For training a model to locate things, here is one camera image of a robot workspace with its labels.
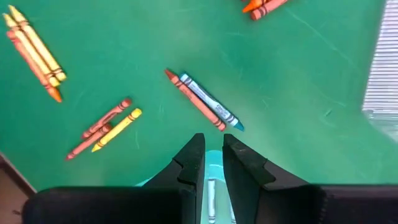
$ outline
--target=yellow crayon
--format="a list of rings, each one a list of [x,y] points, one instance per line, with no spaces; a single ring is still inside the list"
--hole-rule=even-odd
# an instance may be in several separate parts
[[[112,138],[114,138],[121,131],[123,131],[124,128],[126,128],[130,123],[132,123],[135,119],[137,119],[141,114],[142,111],[138,108],[132,111],[131,114],[129,114],[129,116],[125,117],[110,132],[105,134],[104,137],[102,137],[101,140],[99,140],[97,144],[94,145],[94,148],[91,151],[95,152],[97,150],[100,150],[102,147],[104,147],[106,143],[110,142]]]
[[[37,49],[39,54],[43,57],[45,62],[49,65],[51,71],[55,74],[56,78],[61,82],[64,81],[67,76],[62,71],[61,67],[58,65],[57,61],[52,57],[49,50],[43,44],[40,37],[36,34],[36,31],[29,25],[29,21],[14,7],[8,5],[10,8],[11,14],[20,25],[22,30],[26,33],[30,41],[33,43],[33,46]]]
[[[28,51],[29,55],[32,57],[33,61],[39,66],[40,70],[44,73],[45,77],[49,81],[49,83],[53,87],[59,86],[59,81],[57,78],[53,76],[53,73],[50,71],[48,66],[45,64],[40,55],[36,52],[36,49],[30,43],[29,39],[25,36],[25,34],[20,30],[18,24],[11,18],[10,15],[3,13],[4,19],[6,20],[6,24],[11,28],[12,31],[15,32],[15,36],[21,41],[22,45],[25,47],[26,51]]]

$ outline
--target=green table surface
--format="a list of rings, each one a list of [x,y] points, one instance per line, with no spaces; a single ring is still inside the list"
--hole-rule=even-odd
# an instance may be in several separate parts
[[[51,99],[0,30],[0,151],[42,190],[135,185],[195,134],[219,132],[167,79],[187,71],[245,126],[248,146],[309,182],[398,182],[395,143],[361,112],[384,1],[297,0],[253,22],[239,0],[0,0],[65,69]],[[102,150],[67,153],[124,97],[142,116]]]

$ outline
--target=light blue crayon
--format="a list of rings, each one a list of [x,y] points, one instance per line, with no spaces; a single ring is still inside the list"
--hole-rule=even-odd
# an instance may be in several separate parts
[[[200,86],[193,81],[186,73],[182,74],[180,77],[181,82],[186,84],[189,89],[191,89],[203,102],[205,102],[220,118],[234,126],[241,131],[244,131],[243,124],[221,103],[217,102],[214,98],[210,96],[205,90],[200,88]]]

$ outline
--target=brown crayon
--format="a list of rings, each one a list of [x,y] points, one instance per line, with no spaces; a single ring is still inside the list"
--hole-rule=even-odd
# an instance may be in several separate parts
[[[104,136],[111,129],[112,129],[112,126],[109,123],[105,124],[102,128],[100,128],[94,134],[92,134],[86,141],[82,142],[79,146],[74,148],[74,150],[72,150],[68,154],[66,160],[75,158],[79,153],[81,153],[83,150],[85,150],[88,146],[92,145],[95,141],[97,141],[99,138]]]
[[[115,108],[113,108],[106,115],[104,115],[99,121],[93,124],[87,131],[85,131],[81,138],[85,139],[90,137],[94,132],[99,130],[99,128],[112,120],[116,115],[122,113],[126,108],[131,105],[131,103],[132,101],[129,98],[124,99],[120,104],[118,104]]]
[[[49,95],[52,98],[54,98],[57,102],[61,103],[62,102],[62,98],[61,98],[60,92],[55,87],[53,87],[49,83],[49,81],[45,78],[43,72],[36,65],[36,63],[30,57],[28,51],[25,49],[25,47],[22,45],[21,41],[15,35],[15,32],[12,31],[12,30],[9,30],[9,31],[7,31],[7,36],[8,36],[8,38],[10,38],[11,42],[14,44],[15,48],[20,53],[22,58],[26,61],[26,63],[28,64],[28,66],[30,67],[32,72],[39,79],[40,83],[48,91]]]
[[[285,4],[287,0],[271,0],[251,12],[251,19],[256,21]]]
[[[178,76],[169,70],[165,70],[170,81],[185,95],[188,99],[205,115],[220,131],[224,131],[226,125],[215,115],[202,100],[200,100],[184,83],[180,81]]]

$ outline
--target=scratch mark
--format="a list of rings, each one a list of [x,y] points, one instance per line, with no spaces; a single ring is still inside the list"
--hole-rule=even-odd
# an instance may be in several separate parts
[[[220,52],[222,54],[223,61],[227,63],[230,67],[233,67],[231,61],[229,60],[228,54],[226,54],[223,50],[220,50]]]
[[[331,128],[335,128],[336,127],[336,125],[334,125],[334,124],[330,123],[329,121],[327,121],[324,116],[319,118],[319,121],[322,122],[323,124],[331,127]]]
[[[243,77],[243,68],[241,67],[241,69],[239,70],[239,80],[242,80]]]
[[[330,100],[330,101],[332,101],[332,102],[334,102],[334,103],[336,103],[336,104],[338,104],[338,105],[340,105],[340,106],[342,106],[342,107],[347,107],[347,105],[345,105],[344,103],[339,102],[339,101],[337,101],[337,100],[335,100],[335,99],[333,99],[333,98],[330,98],[329,96],[326,96],[326,94],[324,94],[324,93],[321,91],[321,89],[319,89],[319,87],[316,86],[316,84],[312,83],[312,85],[315,87],[315,89],[318,90],[318,92],[321,94],[321,96],[325,97],[326,99],[328,99],[328,100]]]
[[[139,149],[139,142],[138,142],[138,131],[136,131],[136,146]]]
[[[265,101],[265,99],[261,99],[261,101],[263,102],[263,104],[266,106],[266,108],[269,108],[268,103]]]
[[[77,106],[79,105],[80,100],[83,98],[84,94],[86,94],[87,88],[84,88],[82,92],[80,92],[79,96],[77,97],[75,103],[72,106],[72,111],[74,111]]]
[[[164,107],[162,104],[159,104],[159,119],[162,121],[164,115]]]
[[[226,35],[234,36],[234,37],[245,37],[245,34],[241,34],[240,32],[226,32]]]
[[[327,116],[329,116],[331,114],[333,110],[332,109],[328,109],[328,111],[326,111],[326,113],[323,115],[324,118],[326,118]]]
[[[316,34],[319,38],[321,38],[321,40],[324,41],[324,43],[327,44],[327,46],[329,46],[329,48],[331,48],[332,50],[337,51],[340,56],[345,59],[351,66],[353,66],[354,68],[358,69],[357,66],[355,65],[355,63],[350,59],[349,56],[347,56],[346,54],[344,54],[341,50],[339,50],[335,44],[333,44],[330,40],[328,40],[324,35],[322,35],[321,33],[319,33],[319,31],[316,30],[316,28],[314,28],[313,26],[311,26],[309,23],[305,22],[305,20],[303,20],[302,18],[300,18],[298,15],[294,14],[291,10],[284,8],[284,10],[286,12],[288,12],[294,19],[296,19],[297,21],[301,22],[302,24],[304,24],[305,26],[307,26],[312,32],[314,32],[314,34]]]
[[[272,100],[272,98],[271,97],[269,97],[269,96],[266,96],[266,95],[264,95],[264,96],[262,96],[262,97],[264,97],[265,99],[267,99],[267,100]]]
[[[319,28],[323,28],[327,23],[328,23],[328,21],[323,22],[323,23],[319,26]]]

